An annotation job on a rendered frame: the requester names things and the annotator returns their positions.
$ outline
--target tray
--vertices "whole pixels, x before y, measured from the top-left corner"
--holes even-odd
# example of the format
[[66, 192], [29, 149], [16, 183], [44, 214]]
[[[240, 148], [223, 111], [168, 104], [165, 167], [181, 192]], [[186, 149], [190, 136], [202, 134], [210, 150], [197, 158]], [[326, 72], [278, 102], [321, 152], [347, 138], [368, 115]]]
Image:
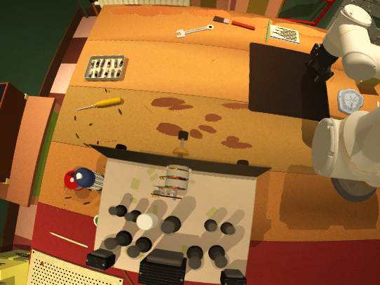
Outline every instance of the tray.
[[[99, 66], [96, 67], [96, 62], [97, 62], [98, 59], [100, 59], [100, 63], [99, 63]], [[102, 62], [103, 59], [105, 59], [105, 63], [104, 63], [104, 66], [103, 66], [103, 72], [102, 72], [102, 74], [101, 74], [100, 77], [99, 76], [95, 77], [95, 70], [97, 70], [97, 72], [99, 73], [100, 68], [101, 68], [100, 64], [101, 64], [101, 62]], [[107, 63], [108, 63], [109, 59], [111, 59], [111, 64], [110, 64], [109, 67], [107, 67]], [[90, 68], [91, 62], [93, 60], [95, 61], [94, 67]], [[115, 60], [117, 60], [117, 66], [116, 67], [114, 67], [114, 61]], [[84, 78], [87, 81], [120, 81], [121, 78], [122, 78], [122, 76], [123, 76], [124, 65], [125, 65], [125, 56], [124, 55], [94, 55], [88, 61], [86, 72], [84, 74]], [[104, 77], [105, 72], [106, 72], [107, 69], [109, 70], [108, 76]], [[114, 77], [111, 78], [111, 71], [113, 69], [115, 70]], [[118, 77], [116, 77], [116, 74], [117, 74], [118, 70], [120, 70], [120, 75]]]

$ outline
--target pink tile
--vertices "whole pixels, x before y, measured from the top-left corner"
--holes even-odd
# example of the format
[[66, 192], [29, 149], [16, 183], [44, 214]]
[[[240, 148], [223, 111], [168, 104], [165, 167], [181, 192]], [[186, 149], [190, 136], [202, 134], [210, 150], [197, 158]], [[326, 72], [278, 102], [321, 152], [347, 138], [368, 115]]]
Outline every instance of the pink tile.
[[61, 64], [55, 77], [51, 93], [66, 93], [69, 87], [70, 79], [72, 78], [76, 64]]
[[37, 205], [20, 206], [18, 211], [15, 235], [32, 240], [34, 220], [36, 219]]
[[74, 37], [88, 37], [95, 24], [97, 16], [89, 16], [88, 18], [82, 18], [78, 28], [75, 31]]

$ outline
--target brown stain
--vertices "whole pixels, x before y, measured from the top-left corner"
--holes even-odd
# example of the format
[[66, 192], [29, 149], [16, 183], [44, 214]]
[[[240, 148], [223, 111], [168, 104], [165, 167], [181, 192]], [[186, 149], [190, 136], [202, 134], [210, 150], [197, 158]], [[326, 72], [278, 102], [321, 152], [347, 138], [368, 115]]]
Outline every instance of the brown stain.
[[168, 110], [188, 110], [193, 107], [194, 107], [193, 105], [175, 105], [175, 106], [169, 107]]
[[208, 133], [211, 133], [211, 134], [215, 134], [217, 132], [213, 127], [208, 126], [208, 125], [200, 125], [198, 127], [202, 131], [205, 131], [205, 132], [208, 132]]
[[194, 10], [189, 11], [189, 13], [195, 16], [219, 16], [220, 18], [231, 18], [230, 14], [224, 10]]
[[162, 134], [169, 135], [169, 136], [178, 136], [179, 131], [183, 131], [182, 128], [175, 124], [171, 123], [160, 123], [157, 128], [157, 131], [159, 131]]
[[222, 105], [232, 110], [248, 110], [248, 104], [244, 103], [224, 103]]
[[222, 118], [218, 114], [206, 114], [205, 120], [208, 122], [218, 122]]
[[177, 98], [157, 98], [151, 101], [151, 106], [156, 107], [172, 107], [175, 105], [181, 105], [185, 102]]
[[239, 142], [239, 138], [235, 136], [229, 136], [226, 141], [222, 141], [222, 144], [230, 149], [249, 149], [252, 147], [249, 143]]
[[202, 139], [203, 135], [200, 131], [198, 131], [197, 129], [192, 129], [190, 131], [190, 136], [195, 138], [195, 139]]
[[138, 14], [142, 16], [155, 16], [158, 14], [174, 15], [181, 14], [182, 11], [165, 6], [152, 6], [151, 8], [129, 7], [111, 11], [112, 14]]

